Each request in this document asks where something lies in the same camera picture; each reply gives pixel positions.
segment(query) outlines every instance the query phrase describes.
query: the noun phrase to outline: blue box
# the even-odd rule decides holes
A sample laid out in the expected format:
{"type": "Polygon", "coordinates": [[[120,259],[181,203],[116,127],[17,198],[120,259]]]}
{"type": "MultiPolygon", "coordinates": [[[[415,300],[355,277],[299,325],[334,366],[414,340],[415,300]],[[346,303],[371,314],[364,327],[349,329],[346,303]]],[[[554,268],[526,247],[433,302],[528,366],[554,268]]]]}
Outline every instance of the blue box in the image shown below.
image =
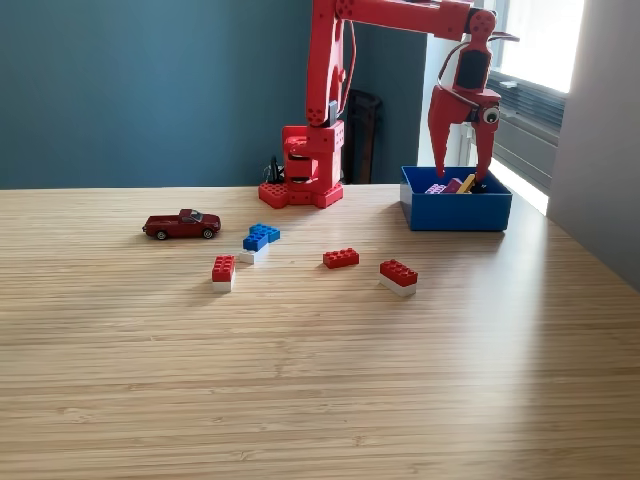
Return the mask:
{"type": "Polygon", "coordinates": [[[259,252],[267,243],[269,243],[269,236],[266,233],[251,233],[242,242],[242,248],[259,252]]]}
{"type": "Polygon", "coordinates": [[[249,233],[265,233],[269,237],[269,243],[280,240],[280,230],[275,227],[270,227],[269,225],[263,225],[262,223],[249,227],[249,233]]]}
{"type": "Polygon", "coordinates": [[[447,185],[452,179],[464,180],[475,167],[448,167],[444,178],[435,167],[402,167],[400,185],[402,210],[411,230],[506,230],[511,212],[512,193],[489,172],[482,184],[486,193],[427,194],[432,185],[447,185]]]}

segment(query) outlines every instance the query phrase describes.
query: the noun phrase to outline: robotic arm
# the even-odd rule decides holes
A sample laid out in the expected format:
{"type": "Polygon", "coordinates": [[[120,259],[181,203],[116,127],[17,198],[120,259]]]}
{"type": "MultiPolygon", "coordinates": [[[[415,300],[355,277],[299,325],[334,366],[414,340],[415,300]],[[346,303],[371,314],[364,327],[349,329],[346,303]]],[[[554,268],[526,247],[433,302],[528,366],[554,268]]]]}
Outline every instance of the robotic arm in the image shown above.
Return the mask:
{"type": "MultiPolygon", "coordinates": [[[[491,63],[487,41],[496,26],[495,15],[458,0],[422,3],[313,0],[307,76],[308,125],[283,129],[285,183],[278,188],[261,185],[260,198],[274,208],[301,204],[326,208],[342,198],[340,166],[345,127],[338,117],[346,106],[355,65],[355,35],[352,35],[354,48],[350,72],[347,74],[344,70],[344,27],[349,23],[353,29],[352,22],[432,33],[458,41],[465,33],[471,34],[471,42],[462,45],[465,48],[461,52],[454,85],[439,85],[434,90],[429,128],[438,172],[442,175],[451,124],[472,122],[478,136],[481,156],[478,179],[481,180],[486,174],[485,164],[488,169],[491,161],[493,134],[499,121],[500,96],[485,89],[491,63]]],[[[504,36],[496,34],[495,38],[504,36]]]]}

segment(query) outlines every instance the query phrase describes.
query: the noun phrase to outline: yellow block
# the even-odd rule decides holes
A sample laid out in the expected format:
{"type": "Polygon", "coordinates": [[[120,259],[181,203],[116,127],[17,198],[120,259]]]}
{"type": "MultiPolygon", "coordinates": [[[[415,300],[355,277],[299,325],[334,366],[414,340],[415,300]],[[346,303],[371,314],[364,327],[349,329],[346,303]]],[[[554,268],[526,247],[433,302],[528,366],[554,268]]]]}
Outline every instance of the yellow block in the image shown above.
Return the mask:
{"type": "Polygon", "coordinates": [[[464,183],[460,186],[460,188],[458,189],[458,193],[469,193],[469,190],[471,190],[475,184],[476,184],[476,176],[475,174],[472,173],[467,177],[464,183]]]}

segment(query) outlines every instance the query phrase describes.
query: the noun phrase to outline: blue lego brick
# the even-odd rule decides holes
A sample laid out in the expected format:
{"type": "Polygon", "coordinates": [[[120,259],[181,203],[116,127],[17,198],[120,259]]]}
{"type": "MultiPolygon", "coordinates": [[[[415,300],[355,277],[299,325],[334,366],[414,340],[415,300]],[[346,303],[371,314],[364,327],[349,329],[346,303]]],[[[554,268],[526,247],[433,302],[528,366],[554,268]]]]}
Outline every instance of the blue lego brick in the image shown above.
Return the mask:
{"type": "Polygon", "coordinates": [[[269,236],[266,233],[255,232],[250,233],[247,238],[242,242],[242,247],[245,250],[251,250],[253,252],[259,252],[262,247],[269,243],[269,236]]]}
{"type": "Polygon", "coordinates": [[[250,227],[249,233],[264,233],[268,235],[269,243],[280,240],[280,230],[275,227],[270,227],[269,225],[263,225],[262,223],[258,223],[253,227],[250,227]]]}

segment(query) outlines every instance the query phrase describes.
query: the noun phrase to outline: red toy car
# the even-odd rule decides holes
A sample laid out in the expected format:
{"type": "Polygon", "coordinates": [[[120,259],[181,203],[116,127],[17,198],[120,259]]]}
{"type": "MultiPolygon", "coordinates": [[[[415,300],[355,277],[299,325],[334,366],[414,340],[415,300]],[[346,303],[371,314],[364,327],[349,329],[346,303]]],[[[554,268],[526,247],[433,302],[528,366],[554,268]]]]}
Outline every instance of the red toy car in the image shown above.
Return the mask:
{"type": "Polygon", "coordinates": [[[169,237],[213,238],[220,231],[220,217],[183,209],[179,215],[149,217],[142,231],[158,240],[169,237]]]}

